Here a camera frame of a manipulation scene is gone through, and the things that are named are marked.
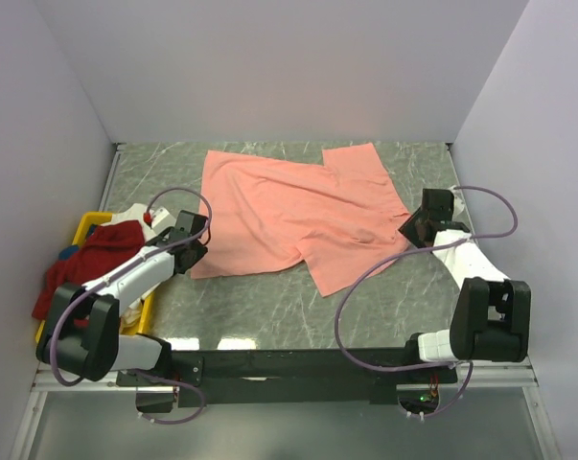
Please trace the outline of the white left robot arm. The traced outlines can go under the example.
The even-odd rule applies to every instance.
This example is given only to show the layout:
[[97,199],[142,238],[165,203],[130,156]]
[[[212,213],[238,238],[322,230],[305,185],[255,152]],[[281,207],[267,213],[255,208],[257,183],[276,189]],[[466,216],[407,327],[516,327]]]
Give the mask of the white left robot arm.
[[36,358],[84,380],[139,369],[150,384],[167,382],[173,373],[170,343],[143,333],[121,334],[121,315],[147,291],[185,273],[204,257],[208,248],[198,238],[208,227],[207,217],[181,211],[173,227],[104,276],[83,285],[57,287]]

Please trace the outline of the pink t shirt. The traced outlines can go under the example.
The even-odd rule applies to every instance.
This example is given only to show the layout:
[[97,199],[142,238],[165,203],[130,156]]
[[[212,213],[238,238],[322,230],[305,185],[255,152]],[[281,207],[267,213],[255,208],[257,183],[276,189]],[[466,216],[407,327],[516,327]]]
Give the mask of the pink t shirt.
[[194,279],[278,272],[305,263],[321,296],[405,251],[410,213],[373,144],[322,152],[320,165],[207,153],[201,192],[208,253]]

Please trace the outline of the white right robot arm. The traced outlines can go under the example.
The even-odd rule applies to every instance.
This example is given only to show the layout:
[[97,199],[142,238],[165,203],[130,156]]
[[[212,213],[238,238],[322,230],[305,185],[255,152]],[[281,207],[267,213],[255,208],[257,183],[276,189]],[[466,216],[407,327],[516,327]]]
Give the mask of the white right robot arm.
[[499,194],[478,187],[479,192],[499,198],[510,211],[513,223],[500,234],[476,235],[467,224],[454,219],[457,196],[452,189],[424,189],[420,206],[400,227],[400,233],[417,249],[432,253],[447,269],[459,296],[448,328],[415,333],[406,342],[405,376],[423,382],[436,363],[483,360],[521,362],[527,357],[531,289],[497,269],[477,242],[501,239],[514,233],[518,216]]

